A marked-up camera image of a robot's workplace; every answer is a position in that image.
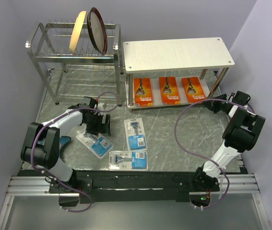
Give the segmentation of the orange razor box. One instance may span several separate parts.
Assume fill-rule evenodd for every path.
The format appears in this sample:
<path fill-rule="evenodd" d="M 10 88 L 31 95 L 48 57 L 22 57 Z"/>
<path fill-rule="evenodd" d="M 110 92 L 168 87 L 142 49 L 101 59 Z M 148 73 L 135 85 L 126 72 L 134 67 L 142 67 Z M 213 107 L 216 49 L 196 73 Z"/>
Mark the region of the orange razor box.
<path fill-rule="evenodd" d="M 206 99 L 199 77 L 185 77 L 181 79 L 181 82 L 189 103 Z"/>
<path fill-rule="evenodd" d="M 178 86 L 175 77 L 159 77 L 159 88 L 163 104 L 180 104 Z"/>
<path fill-rule="evenodd" d="M 133 85 L 136 106 L 153 106 L 153 93 L 150 78 L 134 78 Z"/>

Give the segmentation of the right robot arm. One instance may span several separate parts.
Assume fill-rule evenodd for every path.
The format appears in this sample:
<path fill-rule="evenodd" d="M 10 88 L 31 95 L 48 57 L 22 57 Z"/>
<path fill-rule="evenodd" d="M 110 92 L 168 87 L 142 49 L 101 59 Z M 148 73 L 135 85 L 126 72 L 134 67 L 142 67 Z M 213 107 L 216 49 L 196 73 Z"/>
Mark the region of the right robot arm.
<path fill-rule="evenodd" d="M 203 103 L 215 114 L 220 111 L 226 113 L 230 121 L 224 130 L 223 142 L 218 151 L 195 172 L 192 185 L 196 190 L 213 188 L 231 160 L 255 146 L 266 119 L 248 109 L 250 99 L 250 95 L 237 91 L 229 97 L 223 94 Z"/>

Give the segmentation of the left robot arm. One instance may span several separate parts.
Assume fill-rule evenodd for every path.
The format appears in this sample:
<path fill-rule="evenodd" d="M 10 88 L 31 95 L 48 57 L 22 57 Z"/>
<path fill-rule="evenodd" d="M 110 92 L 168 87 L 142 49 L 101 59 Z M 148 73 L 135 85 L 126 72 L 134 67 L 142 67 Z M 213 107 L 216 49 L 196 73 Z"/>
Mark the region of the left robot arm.
<path fill-rule="evenodd" d="M 87 133 L 111 135 L 110 114 L 103 114 L 98 100 L 84 97 L 83 103 L 67 108 L 61 115 L 43 122 L 32 122 L 27 129 L 21 159 L 38 171 L 46 170 L 59 179 L 66 192 L 78 187 L 77 173 L 60 158 L 62 144 L 60 139 L 75 126 L 85 124 Z"/>

